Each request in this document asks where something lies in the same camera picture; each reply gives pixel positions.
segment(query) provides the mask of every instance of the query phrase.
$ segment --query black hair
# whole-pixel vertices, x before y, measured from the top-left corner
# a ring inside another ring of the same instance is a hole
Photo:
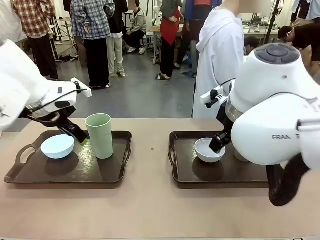
[[[278,32],[278,39],[284,39],[287,37],[287,34],[293,30],[290,26],[283,26]]]
[[[257,48],[259,46],[260,41],[254,37],[254,36],[249,36],[244,40],[244,46],[251,46],[253,48]]]

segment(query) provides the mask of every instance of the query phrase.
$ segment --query bowl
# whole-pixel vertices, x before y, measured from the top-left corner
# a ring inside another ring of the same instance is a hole
[[[218,162],[220,159],[222,159],[222,157],[226,153],[226,147],[224,146],[219,153],[215,153],[209,147],[211,141],[212,141],[212,138],[202,138],[196,141],[194,148],[195,148],[196,155],[200,160],[206,163],[213,164]]]
[[[61,134],[45,140],[41,145],[41,151],[50,159],[63,159],[72,153],[74,147],[74,138]]]

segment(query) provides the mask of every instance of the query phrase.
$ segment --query tray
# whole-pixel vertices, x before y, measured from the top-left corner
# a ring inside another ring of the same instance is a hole
[[[84,146],[76,141],[73,152],[63,159],[48,158],[42,153],[41,144],[60,134],[60,131],[45,131],[34,143],[21,149],[4,181],[12,184],[103,184],[104,188],[115,188],[121,182],[131,154],[130,132],[112,132],[113,155],[108,159],[96,158],[90,139]],[[35,152],[26,163],[21,163],[22,154],[29,148],[34,148]]]
[[[168,155],[173,179],[179,188],[268,188],[266,166],[243,162],[234,157],[232,143],[226,147],[223,158],[216,163],[201,161],[195,143],[202,138],[212,138],[216,131],[172,132]]]

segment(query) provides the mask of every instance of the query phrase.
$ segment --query tray handle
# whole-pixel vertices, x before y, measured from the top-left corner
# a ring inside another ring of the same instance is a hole
[[[16,164],[25,164],[25,163],[22,163],[22,162],[20,161],[20,160],[21,160],[21,156],[22,156],[22,154],[24,154],[24,152],[25,152],[26,150],[28,150],[28,149],[30,149],[30,148],[33,148],[34,150],[36,150],[34,144],[29,144],[29,145],[25,146],[24,148],[22,148],[22,149],[18,152],[18,154],[17,154],[17,156],[16,156],[16,158],[15,158],[15,163],[16,163]]]
[[[129,158],[130,158],[131,150],[132,150],[131,144],[129,144],[128,147],[125,149],[125,153],[124,153],[124,154],[125,154],[124,165],[127,164],[128,160],[129,160]]]
[[[169,160],[172,166],[176,166],[177,161],[176,161],[175,147],[172,144],[170,144],[168,147],[168,155],[169,155]]]

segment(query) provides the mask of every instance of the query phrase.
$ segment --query green cup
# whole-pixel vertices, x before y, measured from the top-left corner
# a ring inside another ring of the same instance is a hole
[[[112,144],[111,117],[108,114],[93,114],[85,120],[91,146],[98,159],[107,159],[114,153]]]

